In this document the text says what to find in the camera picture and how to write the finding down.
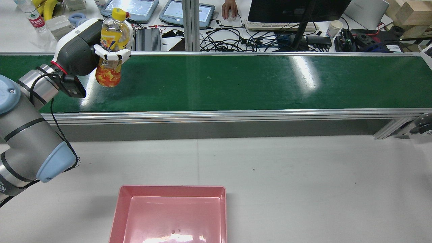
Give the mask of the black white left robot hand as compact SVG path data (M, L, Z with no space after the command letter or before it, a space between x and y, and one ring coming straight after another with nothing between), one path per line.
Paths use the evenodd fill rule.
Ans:
M100 45L103 20L90 18L63 36L57 43L50 67L66 75L85 76L99 64L99 60L126 62L131 56L134 30L125 23L129 31L124 50L109 51Z

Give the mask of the bare human hand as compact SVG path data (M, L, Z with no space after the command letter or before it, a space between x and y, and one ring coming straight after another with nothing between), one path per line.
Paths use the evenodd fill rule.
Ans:
M236 18L238 15L238 6L235 0L225 0L221 7L221 14L224 20L228 18Z

